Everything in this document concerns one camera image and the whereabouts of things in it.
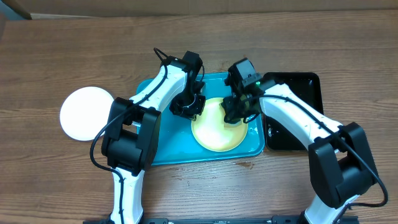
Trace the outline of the yellow-green plate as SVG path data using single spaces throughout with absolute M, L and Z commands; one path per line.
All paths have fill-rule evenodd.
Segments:
M 230 151 L 239 146 L 248 132 L 248 124 L 237 128 L 224 127 L 224 109 L 221 107 L 223 98 L 206 100 L 201 115 L 191 122 L 195 140 L 204 148 L 214 152 Z

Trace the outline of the white plate with sauce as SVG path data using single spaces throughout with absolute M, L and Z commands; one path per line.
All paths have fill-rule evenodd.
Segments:
M 106 90 L 88 86 L 71 93 L 60 109 L 60 124 L 66 135 L 91 141 L 107 124 L 114 98 Z

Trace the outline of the yellow green sponge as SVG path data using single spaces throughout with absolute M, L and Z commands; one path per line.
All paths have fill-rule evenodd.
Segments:
M 225 124 L 224 124 L 224 127 L 226 127 L 226 128 L 237 128 L 238 126 L 240 126 L 240 125 L 242 125 L 242 124 L 244 124 L 244 123 L 243 123 L 243 121 L 240 119 L 240 120 L 237 120 L 237 122 L 235 122 L 235 123 L 225 123 Z

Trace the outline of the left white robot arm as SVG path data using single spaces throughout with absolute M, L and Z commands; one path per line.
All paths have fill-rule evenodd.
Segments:
M 130 99 L 116 98 L 108 122 L 101 130 L 101 153 L 107 158 L 105 170 L 114 178 L 114 208 L 105 223 L 139 223 L 143 217 L 142 184 L 145 170 L 158 148 L 161 113 L 196 120 L 206 98 L 204 82 L 197 80 L 203 71 L 200 56 L 186 52 L 183 58 L 161 60 L 158 75 Z

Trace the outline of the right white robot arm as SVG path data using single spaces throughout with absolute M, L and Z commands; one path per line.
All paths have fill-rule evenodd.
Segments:
M 315 198 L 299 223 L 342 223 L 356 199 L 381 182 L 364 129 L 343 125 L 313 109 L 290 87 L 273 79 L 225 80 L 232 95 L 222 107 L 224 121 L 237 123 L 264 113 L 281 124 L 308 151 L 310 181 Z

